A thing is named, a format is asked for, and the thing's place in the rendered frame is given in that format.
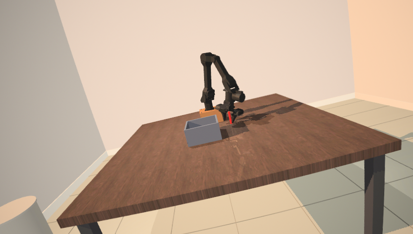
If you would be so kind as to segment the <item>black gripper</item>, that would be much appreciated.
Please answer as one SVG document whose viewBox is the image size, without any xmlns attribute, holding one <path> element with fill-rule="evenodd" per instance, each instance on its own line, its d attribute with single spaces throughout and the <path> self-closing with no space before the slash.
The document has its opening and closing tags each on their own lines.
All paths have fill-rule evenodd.
<svg viewBox="0 0 413 234">
<path fill-rule="evenodd" d="M 235 106 L 234 106 L 234 102 L 235 102 L 235 100 L 227 100 L 227 99 L 225 99 L 224 100 L 226 103 L 231 103 L 231 106 L 232 106 L 232 109 L 230 110 L 230 111 L 232 111 L 233 112 L 233 114 L 231 114 L 232 115 L 232 123 L 234 122 L 234 120 L 235 120 L 235 118 L 237 117 L 237 116 L 240 116 L 240 115 L 242 115 L 243 113 L 244 113 L 244 111 L 243 111 L 243 109 L 234 109 L 235 108 Z M 222 104 L 218 104 L 218 105 L 216 105 L 215 106 L 215 109 L 216 110 L 219 110 L 220 111 L 220 106 L 221 106 Z M 223 119 L 225 120 L 226 119 L 226 113 L 223 113 L 222 112 L 222 116 L 223 116 Z"/>
</svg>

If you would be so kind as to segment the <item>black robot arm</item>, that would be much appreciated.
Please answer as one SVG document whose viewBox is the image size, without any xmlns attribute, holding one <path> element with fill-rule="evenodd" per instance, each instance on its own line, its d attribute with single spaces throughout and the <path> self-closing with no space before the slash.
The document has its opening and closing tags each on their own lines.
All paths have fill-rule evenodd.
<svg viewBox="0 0 413 234">
<path fill-rule="evenodd" d="M 225 99 L 235 100 L 238 102 L 244 102 L 245 94 L 243 91 L 239 91 L 239 86 L 235 78 L 230 75 L 227 69 L 224 67 L 219 56 L 212 54 L 211 52 L 202 53 L 200 55 L 201 64 L 204 67 L 204 89 L 202 92 L 201 103 L 205 104 L 205 111 L 214 110 L 212 100 L 214 100 L 215 90 L 211 86 L 211 65 L 214 63 L 219 74 L 222 77 L 222 83 L 225 89 Z M 233 88 L 233 89 L 231 89 Z M 220 112 L 227 113 L 232 109 L 231 103 L 224 103 L 220 106 Z"/>
</svg>

